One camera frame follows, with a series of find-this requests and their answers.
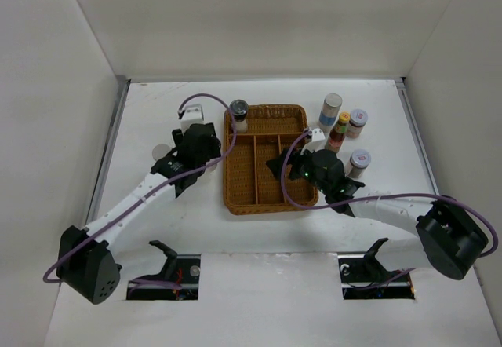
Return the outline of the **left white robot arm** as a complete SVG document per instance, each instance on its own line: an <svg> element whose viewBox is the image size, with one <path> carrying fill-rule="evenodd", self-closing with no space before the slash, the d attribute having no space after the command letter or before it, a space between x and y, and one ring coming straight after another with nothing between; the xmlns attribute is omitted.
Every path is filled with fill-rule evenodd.
<svg viewBox="0 0 502 347"><path fill-rule="evenodd" d="M119 204L85 228L74 225L60 237L56 277L94 305L108 299L122 266L112 248L119 235L148 207L177 199L221 157L214 125L195 123L173 131L175 148L157 160L150 172Z"/></svg>

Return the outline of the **silver-lid salt shaker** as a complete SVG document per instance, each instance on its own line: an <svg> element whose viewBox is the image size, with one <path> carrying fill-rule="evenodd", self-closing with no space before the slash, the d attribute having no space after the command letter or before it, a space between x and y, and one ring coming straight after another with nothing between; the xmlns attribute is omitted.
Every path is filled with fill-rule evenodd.
<svg viewBox="0 0 502 347"><path fill-rule="evenodd" d="M329 93L325 96L318 117L318 126L324 132L329 132L336 121L343 99L337 93Z"/></svg>
<svg viewBox="0 0 502 347"><path fill-rule="evenodd" d="M163 159L166 155L168 155L172 151L172 147L167 144L157 144L152 149L152 158L155 162Z"/></svg>

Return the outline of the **left silver-lid salt shaker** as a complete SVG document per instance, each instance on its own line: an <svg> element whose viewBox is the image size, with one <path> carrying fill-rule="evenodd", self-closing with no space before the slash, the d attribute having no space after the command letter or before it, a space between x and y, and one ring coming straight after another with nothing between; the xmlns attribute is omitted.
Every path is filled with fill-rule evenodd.
<svg viewBox="0 0 502 347"><path fill-rule="evenodd" d="M166 155L168 155L172 151L172 147L167 144L157 144L152 149L152 158L155 162L163 159Z"/></svg>

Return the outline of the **near red-label spice jar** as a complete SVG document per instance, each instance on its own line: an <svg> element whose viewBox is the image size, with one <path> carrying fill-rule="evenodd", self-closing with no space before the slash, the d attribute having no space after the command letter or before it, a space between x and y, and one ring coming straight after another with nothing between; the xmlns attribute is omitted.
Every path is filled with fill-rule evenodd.
<svg viewBox="0 0 502 347"><path fill-rule="evenodd" d="M347 162L346 173L351 178L360 178L371 163L371 155L365 149L356 149Z"/></svg>

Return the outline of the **clear-lid white spice jar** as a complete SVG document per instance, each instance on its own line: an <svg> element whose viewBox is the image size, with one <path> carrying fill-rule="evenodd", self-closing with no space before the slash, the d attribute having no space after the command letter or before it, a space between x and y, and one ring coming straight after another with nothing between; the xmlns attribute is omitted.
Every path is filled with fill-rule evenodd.
<svg viewBox="0 0 502 347"><path fill-rule="evenodd" d="M247 115L249 105L241 99L233 100L230 104L230 111L235 119L236 131L246 133L248 130Z"/></svg>

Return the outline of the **right silver-lid salt shaker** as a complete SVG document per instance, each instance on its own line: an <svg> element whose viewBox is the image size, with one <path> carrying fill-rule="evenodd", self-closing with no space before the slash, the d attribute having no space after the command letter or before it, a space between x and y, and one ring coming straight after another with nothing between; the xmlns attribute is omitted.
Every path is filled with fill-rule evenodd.
<svg viewBox="0 0 502 347"><path fill-rule="evenodd" d="M329 93L325 96L318 117L318 126L324 132L329 132L336 121L343 99L337 93Z"/></svg>

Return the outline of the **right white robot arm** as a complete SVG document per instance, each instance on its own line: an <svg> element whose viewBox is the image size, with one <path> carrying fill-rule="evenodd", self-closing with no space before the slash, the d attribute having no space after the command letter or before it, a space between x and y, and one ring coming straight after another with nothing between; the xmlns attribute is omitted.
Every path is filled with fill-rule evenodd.
<svg viewBox="0 0 502 347"><path fill-rule="evenodd" d="M409 233L402 240L379 239L367 251L363 268L372 280L411 268L433 268L462 280L488 243L486 234L454 199L392 198L374 191L346 176L344 164L330 150L284 150L266 165L279 181L284 177L306 180L338 214L379 221Z"/></svg>

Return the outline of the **far red-label spice jar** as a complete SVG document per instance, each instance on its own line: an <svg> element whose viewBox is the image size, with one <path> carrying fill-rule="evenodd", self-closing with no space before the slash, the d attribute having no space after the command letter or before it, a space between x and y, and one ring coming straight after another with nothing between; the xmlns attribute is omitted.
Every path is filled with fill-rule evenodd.
<svg viewBox="0 0 502 347"><path fill-rule="evenodd" d="M366 111L356 108L351 111L349 123L347 124L347 137L357 138L361 134L364 126L368 122L368 114Z"/></svg>

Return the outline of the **yellow-cap red sauce bottle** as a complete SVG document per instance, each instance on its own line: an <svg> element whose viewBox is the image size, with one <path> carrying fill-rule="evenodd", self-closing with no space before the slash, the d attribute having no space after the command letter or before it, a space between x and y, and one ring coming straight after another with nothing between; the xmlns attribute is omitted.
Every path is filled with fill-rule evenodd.
<svg viewBox="0 0 502 347"><path fill-rule="evenodd" d="M329 132L329 136L325 144L325 149L328 149L335 153L340 150L346 136L347 125L349 121L350 114L345 111L341 112L338 120L334 124L334 127Z"/></svg>

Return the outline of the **red-label spice jar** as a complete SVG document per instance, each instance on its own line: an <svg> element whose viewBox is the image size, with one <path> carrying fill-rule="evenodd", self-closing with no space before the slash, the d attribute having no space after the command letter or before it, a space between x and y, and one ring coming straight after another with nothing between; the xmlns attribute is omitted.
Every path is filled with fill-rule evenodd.
<svg viewBox="0 0 502 347"><path fill-rule="evenodd" d="M371 163L371 155L365 149L356 149L347 162L346 173L351 178L360 178Z"/></svg>
<svg viewBox="0 0 502 347"><path fill-rule="evenodd" d="M366 111L356 108L351 111L349 123L347 124L347 137L357 138L361 134L364 126L368 122L368 114Z"/></svg>

